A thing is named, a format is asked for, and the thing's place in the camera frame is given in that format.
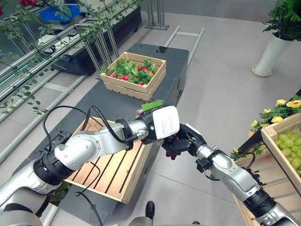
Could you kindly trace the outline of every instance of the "white flower pot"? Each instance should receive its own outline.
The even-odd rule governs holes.
[[[279,39],[273,34],[259,63],[251,67],[252,73],[260,77],[270,76],[272,68],[292,42]]]

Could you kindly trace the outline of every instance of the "wooden box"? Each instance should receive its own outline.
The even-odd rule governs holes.
[[[143,86],[113,78],[112,76],[116,75],[117,72],[115,70],[112,70],[111,68],[113,65],[116,65],[117,60],[119,59],[132,60],[136,64],[136,66],[142,65],[147,59],[151,59],[151,63],[156,64],[157,72],[153,75],[153,78],[150,80],[150,82],[147,85],[144,84]],[[100,77],[107,89],[148,101],[166,75],[166,61],[149,56],[142,56],[134,53],[124,52],[108,67],[108,69],[109,71],[107,74],[100,74]]]
[[[288,162],[286,157],[282,154],[282,152],[277,147],[274,141],[278,139],[279,134],[285,133],[290,130],[294,131],[294,133],[301,135],[300,129],[301,113],[293,114],[285,118],[280,123],[277,122],[261,129],[261,135],[264,143],[270,149],[273,156],[277,159],[277,162],[279,162],[279,165],[284,170],[286,175],[290,178],[299,194],[301,194],[301,177],[297,174],[297,172]]]
[[[240,167],[246,167],[250,161],[251,159],[241,159],[236,161],[236,164]],[[263,189],[283,205],[296,219],[301,221],[301,197],[271,153],[266,151],[264,155],[257,155],[251,169],[253,172],[259,170],[259,179],[264,184],[262,186]],[[246,226],[260,226],[254,220],[254,215],[245,205],[236,197],[234,199],[241,211]]]
[[[80,131],[83,123],[74,132]],[[101,128],[90,119],[86,130],[98,131]],[[151,144],[143,145],[141,141],[134,142],[130,151],[121,151],[116,154],[104,155],[93,161],[100,169],[100,175],[88,190],[102,194],[119,202],[129,203],[136,187],[138,178],[145,164]],[[97,176],[98,169],[91,163],[74,172],[65,181],[86,188]]]

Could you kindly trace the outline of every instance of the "grape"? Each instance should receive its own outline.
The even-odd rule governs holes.
[[[298,137],[299,135],[294,133],[290,136],[290,140],[295,141]]]
[[[293,157],[293,158],[297,158],[298,154],[296,152],[291,152],[290,156]]]
[[[291,157],[291,156],[287,156],[287,157],[286,157],[286,159],[289,161],[289,163],[291,163],[291,162],[292,162],[292,160],[293,160],[293,157]]]
[[[284,156],[288,156],[288,155],[290,155],[292,150],[289,148],[286,148],[286,149],[283,149],[281,152],[284,154]]]
[[[287,135],[288,137],[290,137],[292,134],[293,134],[293,131],[287,131],[287,132],[285,133],[285,135]]]
[[[296,170],[301,165],[300,158],[294,158],[291,162],[292,167]]]
[[[281,143],[283,143],[283,141],[282,140],[280,140],[280,139],[278,139],[278,140],[275,140],[275,144],[279,147],[279,145],[281,144]]]
[[[295,139],[295,145],[301,145],[301,137]]]
[[[294,142],[293,142],[292,140],[286,140],[286,141],[284,142],[284,144],[285,144],[286,146],[288,146],[288,147],[292,147],[292,146],[294,145]]]
[[[301,150],[301,146],[296,146],[296,145],[292,146],[292,151],[293,152],[296,152],[298,150]]]
[[[285,135],[285,134],[280,134],[279,139],[282,140],[282,141],[285,141],[285,140],[288,140],[288,136]]]
[[[286,146],[284,143],[281,143],[279,146],[280,146],[281,149],[286,149],[286,148],[288,148],[288,146]]]

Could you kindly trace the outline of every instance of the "strawberry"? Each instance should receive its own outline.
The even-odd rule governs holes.
[[[122,77],[122,79],[123,79],[124,81],[128,80],[128,75],[127,75],[127,74],[124,74],[123,77]]]

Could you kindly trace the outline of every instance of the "gray floor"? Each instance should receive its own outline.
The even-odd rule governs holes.
[[[193,125],[209,144],[217,144],[227,153],[246,141],[250,124],[258,118],[258,113],[272,107],[277,99],[288,99],[301,86],[301,45],[297,42],[283,54],[270,77],[252,75],[250,67],[259,61],[271,35],[262,33],[264,26],[261,23],[166,13],[166,24],[170,25],[167,32],[140,28],[119,51],[126,51],[137,42],[163,45],[177,25],[181,26],[182,32],[193,33],[199,33],[204,27],[204,34],[187,70],[178,111],[182,123]],[[179,35],[170,47],[191,50],[194,41],[195,37],[187,39]],[[61,104],[75,105],[96,82],[93,76],[88,77]],[[67,112],[57,110],[49,117],[48,128],[52,129]],[[2,123],[1,140],[13,139],[17,134],[15,128],[21,129],[30,121],[27,119],[29,114],[30,111]],[[0,184],[9,178],[43,137],[39,125],[0,166]],[[134,217],[142,216],[147,201],[153,200],[156,203],[156,225],[187,224],[194,220],[210,226],[243,225],[232,195],[219,182],[205,179],[195,167],[195,159],[187,153],[171,161],[160,150],[137,204],[118,204],[111,224],[127,225]],[[88,225],[60,211],[52,226],[66,224]]]

